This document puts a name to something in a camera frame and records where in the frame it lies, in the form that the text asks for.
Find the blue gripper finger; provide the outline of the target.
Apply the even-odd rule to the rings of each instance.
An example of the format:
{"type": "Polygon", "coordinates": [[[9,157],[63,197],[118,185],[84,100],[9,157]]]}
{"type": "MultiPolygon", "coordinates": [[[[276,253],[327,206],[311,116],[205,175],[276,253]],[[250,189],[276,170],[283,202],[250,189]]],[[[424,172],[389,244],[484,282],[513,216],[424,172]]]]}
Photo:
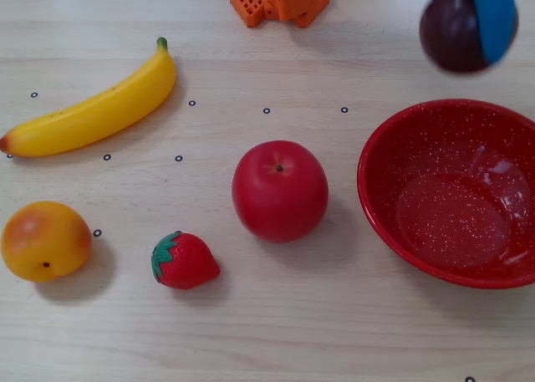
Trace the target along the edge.
{"type": "Polygon", "coordinates": [[[482,53],[489,64],[494,64],[505,55],[515,33],[515,0],[474,1],[482,53]]]}

